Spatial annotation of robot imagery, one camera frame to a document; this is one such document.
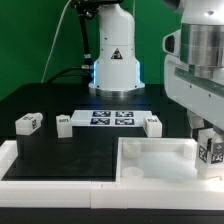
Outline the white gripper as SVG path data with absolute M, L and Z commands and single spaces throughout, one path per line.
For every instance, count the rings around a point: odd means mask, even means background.
M 198 132 L 204 128 L 204 119 L 218 127 L 214 128 L 211 152 L 224 154 L 224 68 L 216 68 L 211 80 L 189 74 L 188 68 L 175 56 L 165 57 L 166 94 L 190 110 L 187 117 L 193 139 L 197 139 Z

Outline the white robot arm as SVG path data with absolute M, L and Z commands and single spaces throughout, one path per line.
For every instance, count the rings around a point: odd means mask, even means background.
M 100 54 L 90 64 L 90 90 L 128 95 L 144 88 L 135 58 L 135 21 L 120 7 L 123 0 L 72 0 L 82 20 L 99 16 Z M 167 96 L 188 110 L 192 129 L 203 122 L 214 134 L 205 146 L 224 153 L 224 0 L 162 0 L 180 13 L 181 27 L 163 38 Z

